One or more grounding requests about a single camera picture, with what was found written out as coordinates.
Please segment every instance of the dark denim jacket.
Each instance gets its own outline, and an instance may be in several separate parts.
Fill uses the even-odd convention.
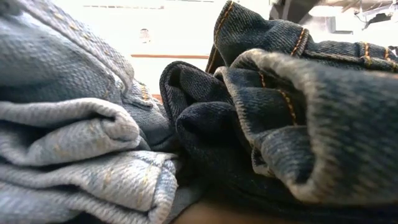
[[[227,2],[214,75],[175,62],[160,90],[192,161],[241,203],[306,223],[393,223],[397,62]]]

